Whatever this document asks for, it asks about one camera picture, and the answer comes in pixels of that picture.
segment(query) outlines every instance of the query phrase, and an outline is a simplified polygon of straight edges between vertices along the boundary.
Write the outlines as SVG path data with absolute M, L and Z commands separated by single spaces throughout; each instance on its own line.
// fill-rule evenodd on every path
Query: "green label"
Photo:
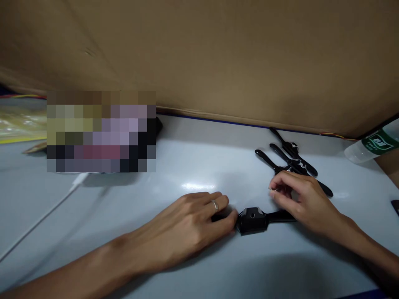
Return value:
M 391 138 L 383 129 L 362 139 L 362 143 L 369 151 L 377 155 L 382 155 L 399 147 L 399 142 Z

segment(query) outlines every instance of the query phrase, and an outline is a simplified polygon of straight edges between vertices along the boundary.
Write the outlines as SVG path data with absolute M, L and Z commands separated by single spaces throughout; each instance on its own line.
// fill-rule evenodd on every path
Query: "plastic bottle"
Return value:
M 399 119 L 349 146 L 345 150 L 345 156 L 351 162 L 360 164 L 398 147 Z

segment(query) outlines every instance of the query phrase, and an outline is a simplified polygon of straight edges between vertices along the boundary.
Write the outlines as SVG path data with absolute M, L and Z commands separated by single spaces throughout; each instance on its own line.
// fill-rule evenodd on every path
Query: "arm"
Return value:
M 229 199 L 220 192 L 180 197 L 141 228 L 122 235 L 47 275 L 0 294 L 0 299 L 102 298 L 145 273 L 173 267 L 234 229 L 238 213 L 212 223 Z
M 280 172 L 271 180 L 269 188 L 274 201 L 308 229 L 371 261 L 399 281 L 399 257 L 369 237 L 352 219 L 341 214 L 315 178 Z M 291 199 L 292 189 L 299 194 L 298 202 Z

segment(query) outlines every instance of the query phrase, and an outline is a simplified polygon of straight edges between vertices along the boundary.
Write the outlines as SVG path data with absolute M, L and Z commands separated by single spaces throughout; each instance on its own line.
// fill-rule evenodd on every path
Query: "white cable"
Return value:
M 83 184 L 84 180 L 89 176 L 88 172 L 81 173 L 80 175 L 77 176 L 77 178 L 74 180 L 72 183 L 72 187 L 69 189 L 68 193 L 55 205 L 51 208 L 50 211 L 48 211 L 42 218 L 40 218 L 32 227 L 25 233 L 23 234 L 22 237 L 20 237 L 1 257 L 0 257 L 0 263 L 40 224 L 43 222 L 44 219 L 48 217 L 56 208 L 58 208 L 70 195 L 78 189 L 80 185 Z

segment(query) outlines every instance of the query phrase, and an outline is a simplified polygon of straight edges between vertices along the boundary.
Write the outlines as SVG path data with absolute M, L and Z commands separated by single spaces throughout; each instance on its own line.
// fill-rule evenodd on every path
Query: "pixelated area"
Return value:
M 156 93 L 47 93 L 48 172 L 155 172 Z

